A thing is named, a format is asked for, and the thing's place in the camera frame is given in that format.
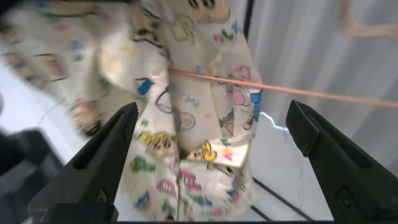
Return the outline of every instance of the garment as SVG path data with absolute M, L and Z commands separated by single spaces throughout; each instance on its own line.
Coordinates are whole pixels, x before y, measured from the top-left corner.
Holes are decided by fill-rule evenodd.
M 261 82 L 225 0 L 25 2 L 1 24 L 17 75 L 65 99 L 87 135 L 142 102 L 120 188 L 156 220 L 224 220 L 254 198 Z

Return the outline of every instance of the patterned fabric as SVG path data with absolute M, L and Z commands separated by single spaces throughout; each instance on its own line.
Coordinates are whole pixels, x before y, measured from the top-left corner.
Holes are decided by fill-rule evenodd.
M 261 82 L 225 0 L 26 2 L 0 24 L 16 75 L 64 98 L 91 136 L 140 108 L 121 190 L 154 220 L 225 220 L 254 198 L 261 91 L 169 74 Z

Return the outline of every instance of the gray curtain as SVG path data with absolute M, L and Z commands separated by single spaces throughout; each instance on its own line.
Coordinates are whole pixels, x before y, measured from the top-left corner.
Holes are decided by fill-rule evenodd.
M 398 23 L 398 1 L 354 1 L 353 17 L 361 24 Z M 398 39 L 347 36 L 338 27 L 336 0 L 255 1 L 248 45 L 265 84 L 398 100 Z M 285 126 L 292 99 L 398 175 L 398 108 L 264 90 L 262 110 Z

